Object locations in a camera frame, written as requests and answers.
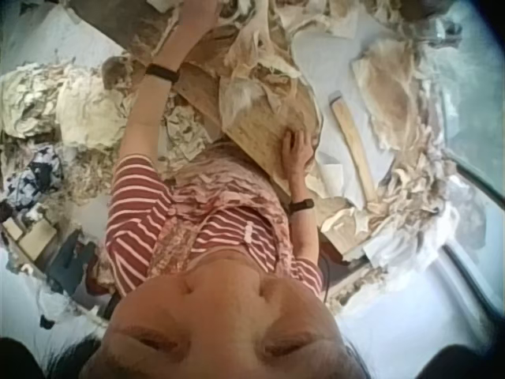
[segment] woman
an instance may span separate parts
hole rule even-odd
[[[316,296],[309,135],[288,132],[282,147],[290,228],[267,178],[230,144],[213,146],[170,183],[155,172],[174,73],[217,12],[218,0],[185,0],[140,84],[106,238],[123,299],[80,377],[363,377]]]

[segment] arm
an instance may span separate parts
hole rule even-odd
[[[312,197],[305,185],[305,166],[313,154],[309,133],[298,131],[293,134],[289,130],[286,132],[282,142],[282,165],[290,184],[293,203]],[[317,265],[319,235],[315,210],[306,209],[295,212],[290,221],[294,256],[308,259]]]
[[[185,0],[179,26],[153,63],[179,70],[186,55],[214,25],[218,8],[218,0]],[[126,124],[119,159],[132,154],[147,156],[152,162],[158,159],[159,124],[171,87],[164,79],[144,77]]]

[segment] red and white striped shirt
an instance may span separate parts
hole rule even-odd
[[[122,295],[147,279],[152,253],[171,204],[170,191],[148,158],[129,156],[119,163],[109,206],[106,248]],[[244,246],[265,272],[273,273],[277,257],[274,238],[270,223],[254,209],[218,210],[201,228],[189,260],[216,247]],[[311,261],[294,258],[291,275],[314,294],[320,293],[320,270]]]

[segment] black wristband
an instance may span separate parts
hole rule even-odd
[[[290,204],[290,214],[304,211],[306,209],[314,208],[314,200],[313,199],[305,199],[300,201],[299,203],[291,203]]]
[[[171,69],[167,69],[162,66],[158,66],[155,64],[151,64],[148,66],[148,69],[145,70],[146,75],[152,75],[153,77],[159,77],[164,79],[165,81],[170,81],[172,84],[175,84],[179,80],[179,72],[172,71]]]

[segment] sleeve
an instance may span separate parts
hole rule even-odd
[[[321,270],[310,260],[295,258],[293,261],[293,276],[307,286],[316,296],[319,296],[323,287]]]
[[[147,279],[153,249],[172,204],[168,188],[145,156],[116,167],[105,247],[122,296]]]

